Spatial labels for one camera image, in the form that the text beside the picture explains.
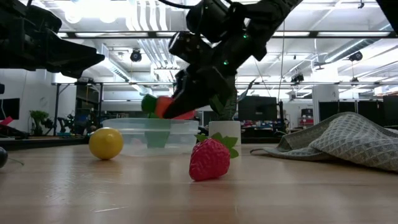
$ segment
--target white container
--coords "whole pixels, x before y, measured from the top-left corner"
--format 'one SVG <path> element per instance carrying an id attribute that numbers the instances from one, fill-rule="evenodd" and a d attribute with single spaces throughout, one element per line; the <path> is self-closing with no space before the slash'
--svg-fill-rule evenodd
<path id="1" fill-rule="evenodd" d="M 103 126 L 118 129 L 124 141 L 121 154 L 164 156 L 191 153 L 196 144 L 198 121 L 176 119 L 117 118 Z"/>
<path id="2" fill-rule="evenodd" d="M 240 121 L 210 121 L 209 136 L 220 133 L 223 137 L 238 138 L 235 146 L 241 145 L 241 122 Z"/>

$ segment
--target dish towel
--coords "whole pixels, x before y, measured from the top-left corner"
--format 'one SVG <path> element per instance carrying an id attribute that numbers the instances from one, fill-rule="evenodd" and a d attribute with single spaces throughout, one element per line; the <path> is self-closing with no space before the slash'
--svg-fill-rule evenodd
<path id="1" fill-rule="evenodd" d="M 266 155 L 301 161 L 343 159 L 368 167 L 398 172 L 398 132 L 383 128 L 352 112 L 282 137 Z"/>

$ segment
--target orange toy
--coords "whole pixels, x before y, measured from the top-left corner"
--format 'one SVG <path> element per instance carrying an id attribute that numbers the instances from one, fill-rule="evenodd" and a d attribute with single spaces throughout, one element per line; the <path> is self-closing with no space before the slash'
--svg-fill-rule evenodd
<path id="1" fill-rule="evenodd" d="M 155 109 L 155 114 L 159 118 L 163 118 L 163 114 L 165 113 L 166 109 L 169 107 L 169 105 L 173 102 L 173 99 L 168 96 L 160 96 L 158 97 L 156 101 L 156 109 Z M 173 119 L 192 119 L 195 116 L 195 111 L 190 111 L 188 113 L 182 114 L 178 117 L 175 117 Z"/>

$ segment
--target plastic container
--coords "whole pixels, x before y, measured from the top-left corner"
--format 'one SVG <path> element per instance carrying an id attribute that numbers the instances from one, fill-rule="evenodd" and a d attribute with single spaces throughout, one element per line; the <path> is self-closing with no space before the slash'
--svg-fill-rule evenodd
<path id="1" fill-rule="evenodd" d="M 164 156 L 191 153 L 196 144 L 198 121 L 176 119 L 117 118 L 103 121 L 118 129 L 124 141 L 121 154 Z"/>

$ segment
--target yellow lemon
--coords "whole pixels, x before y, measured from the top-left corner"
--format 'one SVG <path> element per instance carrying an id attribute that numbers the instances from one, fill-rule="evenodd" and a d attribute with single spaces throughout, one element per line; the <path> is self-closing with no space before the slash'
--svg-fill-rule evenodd
<path id="1" fill-rule="evenodd" d="M 116 129 L 100 128 L 90 136 L 88 145 L 99 159 L 112 159 L 122 151 L 123 137 Z"/>

